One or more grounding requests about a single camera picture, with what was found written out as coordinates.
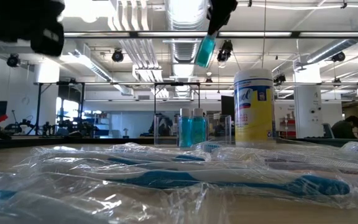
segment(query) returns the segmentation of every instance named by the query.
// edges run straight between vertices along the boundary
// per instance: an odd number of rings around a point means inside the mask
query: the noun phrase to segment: chair
[[[331,129],[331,125],[329,125],[328,123],[323,123],[323,129],[324,129],[324,137],[325,138],[330,138],[330,139],[334,139],[334,133]]]

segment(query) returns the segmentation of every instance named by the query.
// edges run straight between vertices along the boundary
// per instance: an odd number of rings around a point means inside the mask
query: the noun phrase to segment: metal frame
[[[159,85],[171,85],[175,82],[166,82],[159,83]],[[152,82],[139,82],[139,83],[129,83],[129,82],[90,82],[85,83],[86,85],[129,85],[129,86],[152,86],[156,83]],[[191,83],[190,85],[202,85],[202,86],[211,86],[211,85],[219,85],[219,86],[232,86],[233,82],[214,82],[214,83],[206,83],[206,82],[197,82]],[[358,82],[341,82],[341,83],[333,83],[333,82],[321,82],[321,83],[294,83],[294,82],[283,82],[283,83],[274,83],[275,86],[311,86],[311,85],[320,85],[320,86],[358,86]]]
[[[81,106],[80,110],[78,111],[78,116],[80,117],[83,112],[84,108],[84,101],[85,101],[85,82],[56,82],[56,83],[34,83],[38,85],[38,102],[37,102],[37,116],[35,120],[35,135],[38,136],[38,131],[40,129],[39,127],[39,121],[40,121],[40,109],[41,109],[41,95],[44,93],[45,90],[47,90],[52,85],[82,85],[82,92],[81,92]],[[48,85],[44,90],[42,90],[43,85]]]
[[[201,84],[200,83],[198,83],[198,82],[195,82],[195,83],[186,83],[186,82],[154,83],[154,114],[157,113],[157,94],[161,91],[160,90],[160,91],[157,92],[157,86],[159,86],[159,85],[163,85],[164,87],[166,85],[170,85],[170,86],[184,86],[184,85],[191,86],[191,85],[196,85],[196,86],[198,86],[198,108],[201,107],[201,102],[200,102],[200,91],[201,91],[200,86],[201,86]]]
[[[206,31],[142,30],[65,32],[66,39],[202,39]],[[218,39],[358,39],[358,31],[219,31]]]

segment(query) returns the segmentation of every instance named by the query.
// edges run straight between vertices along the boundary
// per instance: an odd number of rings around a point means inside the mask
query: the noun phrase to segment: blue bottle
[[[203,116],[203,109],[195,108],[193,111],[193,144],[206,141],[206,121]]]
[[[207,35],[198,48],[195,64],[203,68],[208,67],[215,48],[215,36]]]
[[[191,116],[190,110],[180,109],[179,118],[179,147],[191,147]]]

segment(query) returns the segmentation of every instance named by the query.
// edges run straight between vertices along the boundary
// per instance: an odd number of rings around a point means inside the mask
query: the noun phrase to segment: bottle cap
[[[180,108],[180,116],[190,117],[190,110],[188,108]]]
[[[194,108],[193,114],[194,114],[194,116],[202,117],[202,116],[203,116],[203,109],[201,109],[201,108]]]

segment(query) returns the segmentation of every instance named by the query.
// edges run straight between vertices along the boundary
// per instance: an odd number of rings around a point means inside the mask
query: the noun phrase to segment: person
[[[338,121],[331,130],[335,138],[357,139],[353,134],[353,128],[358,128],[358,118],[356,116],[350,116],[344,121]]]

